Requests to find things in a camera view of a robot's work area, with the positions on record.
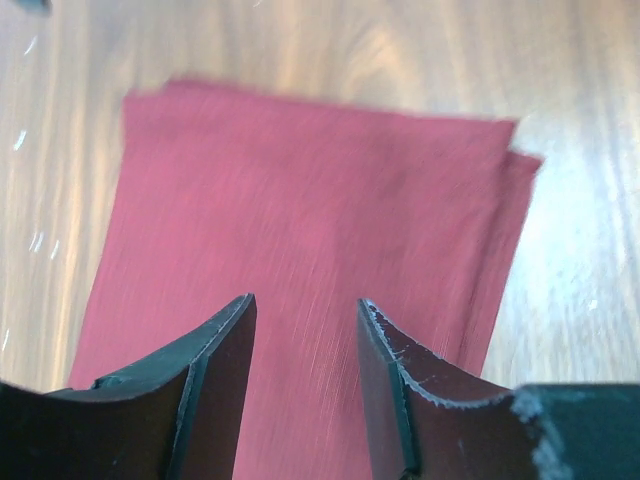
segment tabletop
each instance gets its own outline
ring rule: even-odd
[[[0,0],[0,376],[69,373],[131,88],[186,74],[425,114],[520,119],[546,159],[483,376],[640,377],[635,0]]]

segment cloth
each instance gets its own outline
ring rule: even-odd
[[[124,101],[125,154],[70,385],[258,303],[234,478],[371,478],[356,299],[472,373],[539,162],[515,124],[198,81]]]

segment red cloth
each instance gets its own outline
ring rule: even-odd
[[[479,373],[538,162],[510,121],[418,118],[178,82],[126,149],[70,385],[254,292],[234,478],[369,480],[356,299]]]

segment maroon fabric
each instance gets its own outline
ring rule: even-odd
[[[254,292],[234,478],[368,480],[356,299],[479,373],[538,162],[514,123],[197,82],[124,103],[126,149],[72,387]]]

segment folded towel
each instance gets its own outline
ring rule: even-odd
[[[508,151],[514,122],[197,81],[130,94],[124,120],[72,387],[253,292],[258,325],[234,478],[369,480],[357,298],[480,372],[539,166]]]

